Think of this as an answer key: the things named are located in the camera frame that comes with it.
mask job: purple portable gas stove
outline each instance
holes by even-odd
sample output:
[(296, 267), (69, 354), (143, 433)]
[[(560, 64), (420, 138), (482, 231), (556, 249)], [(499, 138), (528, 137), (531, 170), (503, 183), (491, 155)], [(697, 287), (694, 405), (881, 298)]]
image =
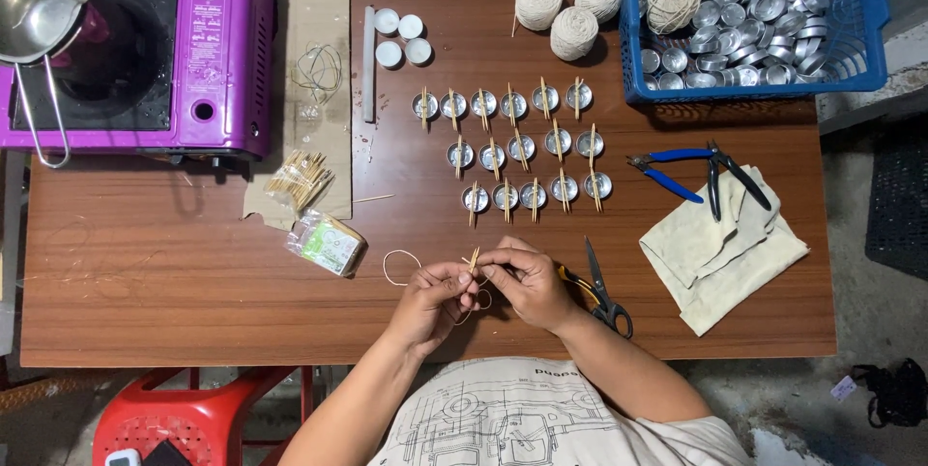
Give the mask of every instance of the purple portable gas stove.
[(49, 166), (63, 163), (41, 154), (69, 146), (173, 162), (260, 160), (269, 149), (274, 4), (87, 0), (60, 43), (17, 63), (21, 88), (14, 69), (0, 68), (0, 147), (34, 152), (39, 143)]

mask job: person's left hand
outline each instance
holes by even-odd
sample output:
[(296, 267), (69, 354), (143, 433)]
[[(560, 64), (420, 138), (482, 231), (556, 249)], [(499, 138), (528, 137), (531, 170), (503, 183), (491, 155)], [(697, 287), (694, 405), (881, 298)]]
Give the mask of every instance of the person's left hand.
[(424, 359), (445, 341), (464, 313), (480, 309), (477, 290), (466, 263), (426, 265), (412, 274), (383, 336)]

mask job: white t-shirt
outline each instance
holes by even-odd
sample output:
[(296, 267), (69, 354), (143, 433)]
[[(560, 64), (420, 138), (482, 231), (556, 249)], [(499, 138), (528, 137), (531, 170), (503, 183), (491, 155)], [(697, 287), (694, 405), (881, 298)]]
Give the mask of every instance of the white t-shirt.
[(532, 357), (448, 365), (396, 413), (374, 466), (747, 466), (718, 417), (630, 421), (573, 361)]

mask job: wooden table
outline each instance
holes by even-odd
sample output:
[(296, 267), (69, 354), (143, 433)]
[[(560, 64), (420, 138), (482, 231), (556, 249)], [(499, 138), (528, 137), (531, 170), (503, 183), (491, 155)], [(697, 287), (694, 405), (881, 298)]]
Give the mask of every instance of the wooden table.
[[(223, 185), (209, 170), (171, 167), (140, 157), (82, 157), (66, 170), (32, 164), (22, 363), (29, 366), (284, 365), (354, 363), (390, 320), (402, 289), (387, 283), (383, 255), (395, 248), (423, 262), (457, 261), (474, 247), (492, 248), (503, 234), (542, 247), (586, 272), (583, 235), (603, 267), (609, 293), (635, 320), (634, 341), (662, 358), (771, 357), (835, 352), (828, 241), (814, 102), (685, 104), (632, 108), (622, 96), (618, 32), (601, 34), (594, 53), (575, 65), (553, 57), (547, 33), (519, 29), (509, 36), (512, 0), (352, 0), (352, 42), (359, 51), (363, 7), (415, 13), (428, 29), (435, 61), (427, 68), (377, 70), (377, 125), (359, 114), (361, 57), (352, 57), (354, 198), (395, 193), (354, 206), (350, 222), (370, 244), (354, 279), (334, 277), (282, 246), (285, 234), (239, 220), (245, 183)], [(598, 214), (581, 196), (570, 215), (554, 204), (532, 224), (530, 211), (479, 216), (468, 227), (461, 192), (493, 174), (470, 169), (454, 179), (445, 161), (456, 141), (446, 119), (425, 134), (410, 100), (423, 84), (468, 98), (478, 86), (497, 97), (507, 81), (529, 94), (544, 76), (564, 91), (574, 76), (595, 101), (576, 123), (555, 116), (571, 134), (596, 122), (607, 145), (597, 160), (615, 190)], [(466, 141), (488, 143), (480, 119), (462, 121)], [(512, 136), (492, 118), (494, 138)], [(551, 128), (532, 110), (522, 132), (540, 145)], [(680, 199), (624, 163), (624, 155), (714, 138), (739, 163), (757, 165), (783, 200), (783, 216), (811, 252), (737, 306), (702, 338), (679, 318), (638, 239)], [(547, 184), (557, 159), (538, 153), (532, 173)], [(586, 160), (571, 152), (567, 175), (582, 180)], [(662, 166), (691, 189), (705, 183), (699, 161)], [(531, 181), (509, 160), (503, 174)], [(415, 264), (391, 258), (388, 270), (406, 277)], [(496, 296), (492, 309), (458, 327), (435, 360), (491, 355), (565, 358), (560, 341), (527, 326)]]

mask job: red plastic stool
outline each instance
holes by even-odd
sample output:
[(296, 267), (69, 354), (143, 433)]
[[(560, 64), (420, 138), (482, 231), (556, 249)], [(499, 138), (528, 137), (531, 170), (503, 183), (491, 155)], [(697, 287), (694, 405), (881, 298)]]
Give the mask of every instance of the red plastic stool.
[[(251, 406), (295, 370), (257, 366), (212, 390), (200, 390), (200, 370), (190, 369), (187, 390), (154, 390), (186, 368), (156, 368), (125, 387), (100, 417), (94, 434), (94, 466), (110, 453), (134, 448), (144, 459), (158, 443), (171, 444), (194, 466), (241, 466), (243, 446), (277, 447), (261, 464), (276, 464), (287, 441), (242, 441)], [(312, 412), (313, 371), (301, 366), (303, 421)]]

